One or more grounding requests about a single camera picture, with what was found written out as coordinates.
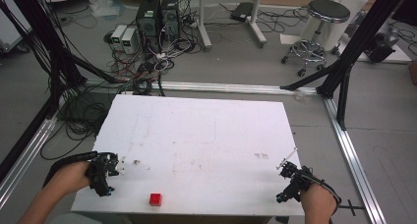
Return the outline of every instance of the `computer tower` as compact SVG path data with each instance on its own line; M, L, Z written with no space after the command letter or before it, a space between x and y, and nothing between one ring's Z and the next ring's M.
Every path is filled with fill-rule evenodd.
M179 0L162 0L162 22L165 29L165 39L174 40L180 37L179 29Z
M162 45L162 43L159 44L159 40L162 41L164 38L163 33L161 33L160 0L142 0L136 15L136 23L144 52L159 53L160 45Z

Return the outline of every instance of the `round stool seat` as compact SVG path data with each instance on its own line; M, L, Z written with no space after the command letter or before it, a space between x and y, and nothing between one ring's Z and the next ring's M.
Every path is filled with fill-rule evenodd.
M350 16L350 11L344 5L330 0L311 1L307 8L311 16L329 23L341 24Z

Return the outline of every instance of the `caster wheel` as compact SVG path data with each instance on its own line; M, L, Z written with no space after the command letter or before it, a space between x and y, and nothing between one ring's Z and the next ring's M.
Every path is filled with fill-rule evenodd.
M305 74L306 74L305 69L302 69L302 70L298 71L298 73L297 73L298 77L304 77Z
M318 66L316 66L316 70L317 71L321 71L321 70L323 70L325 68L325 66L324 65L318 65Z
M313 51L313 53L316 54L316 55L318 55L318 56L320 56L320 57L325 56L325 51L323 51L323 50Z
M331 50L331 52L330 52L332 55L337 55L337 53L338 53L338 48L336 48L336 47L333 47L333 49Z
M282 64L286 64L286 63L288 63L288 56L284 56L284 57L282 58L282 60L281 60L281 63L282 63Z
M21 52L21 53L29 53L30 52L30 49L28 48L28 46L23 42L16 45L16 49L19 50L19 52Z

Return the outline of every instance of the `desk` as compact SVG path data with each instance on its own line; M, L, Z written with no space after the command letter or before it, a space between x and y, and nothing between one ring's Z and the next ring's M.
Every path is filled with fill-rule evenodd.
M94 149L118 153L124 175L99 197L80 190L72 211L205 216L303 215L276 166L295 147L280 102L117 95ZM298 154L290 161L300 166ZM149 195L162 194L162 206Z

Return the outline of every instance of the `cardboard box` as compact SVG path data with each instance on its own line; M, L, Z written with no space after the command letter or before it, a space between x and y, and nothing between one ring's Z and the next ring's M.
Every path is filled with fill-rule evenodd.
M408 69L410 70L411 81L413 84L417 84L417 61L411 62Z

